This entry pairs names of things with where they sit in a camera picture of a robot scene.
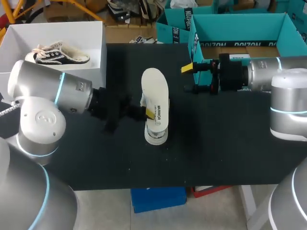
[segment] floor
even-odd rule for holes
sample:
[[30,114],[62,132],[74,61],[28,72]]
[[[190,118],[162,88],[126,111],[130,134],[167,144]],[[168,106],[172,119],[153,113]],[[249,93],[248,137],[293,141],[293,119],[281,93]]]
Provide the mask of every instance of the floor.
[[[271,185],[255,185],[256,205]],[[130,190],[76,192],[81,204],[79,230],[246,230],[246,219],[234,186],[200,198],[189,197],[178,207],[135,214]],[[271,230],[267,223],[262,230]]]

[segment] teal shoe box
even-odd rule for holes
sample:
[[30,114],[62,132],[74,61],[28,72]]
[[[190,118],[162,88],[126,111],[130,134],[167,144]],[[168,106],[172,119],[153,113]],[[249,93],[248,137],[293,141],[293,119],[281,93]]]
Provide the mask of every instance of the teal shoe box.
[[[197,63],[218,58],[216,53],[210,56],[213,50],[243,50],[247,54],[241,59],[243,65],[250,58],[307,55],[307,45],[285,13],[193,15],[188,49],[191,61]],[[198,72],[194,80],[199,85],[210,85],[212,75],[209,71]]]
[[289,0],[276,0],[276,8],[274,13],[285,13],[288,11],[288,8]]
[[170,7],[171,0],[167,0],[165,6],[165,14],[168,25],[189,31],[192,15],[217,13],[218,0],[202,0],[202,1],[206,2],[208,6],[199,6],[194,8],[185,8],[185,9],[171,9]]
[[156,22],[157,39],[163,43],[188,43],[189,31],[169,26],[163,13]]
[[303,40],[307,42],[307,3],[303,0],[290,0],[288,14]]

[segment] blue box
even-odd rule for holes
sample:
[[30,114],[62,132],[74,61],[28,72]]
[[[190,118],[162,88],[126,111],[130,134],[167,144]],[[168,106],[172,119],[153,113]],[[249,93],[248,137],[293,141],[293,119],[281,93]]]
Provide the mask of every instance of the blue box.
[[156,22],[157,39],[163,43],[188,43],[189,31],[167,25],[165,13]]
[[135,213],[183,205],[187,201],[184,187],[131,189]]
[[[188,43],[190,58],[193,62],[209,63],[213,58],[203,53],[202,46],[204,49],[208,46],[220,49],[257,46],[258,50],[266,46],[267,52],[278,50],[276,55],[281,57],[307,55],[307,45],[284,13],[193,15]],[[242,58],[243,65],[249,61],[250,58]],[[199,85],[210,85],[212,75],[202,71],[194,74],[194,80]]]
[[306,42],[307,37],[307,3],[303,0],[290,0],[288,14],[297,31]]
[[199,6],[185,9],[171,9],[170,2],[171,0],[167,0],[165,6],[167,23],[170,26],[174,26],[183,30],[189,31],[192,15],[217,13],[218,0],[208,0],[208,6]]

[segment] white cable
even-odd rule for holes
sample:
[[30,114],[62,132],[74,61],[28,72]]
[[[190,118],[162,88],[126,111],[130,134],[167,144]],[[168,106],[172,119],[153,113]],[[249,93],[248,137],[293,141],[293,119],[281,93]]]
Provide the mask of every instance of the white cable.
[[6,110],[3,110],[2,112],[0,112],[0,117],[14,111],[15,109],[18,109],[19,107],[20,107],[20,104],[15,104]]

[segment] black and white sneaker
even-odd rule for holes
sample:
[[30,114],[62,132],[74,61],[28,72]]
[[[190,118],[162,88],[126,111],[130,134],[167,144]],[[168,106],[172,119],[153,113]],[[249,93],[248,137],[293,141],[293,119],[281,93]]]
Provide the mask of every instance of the black and white sneaker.
[[38,45],[37,48],[26,55],[25,60],[60,70],[91,67],[89,55],[62,41],[50,46]]

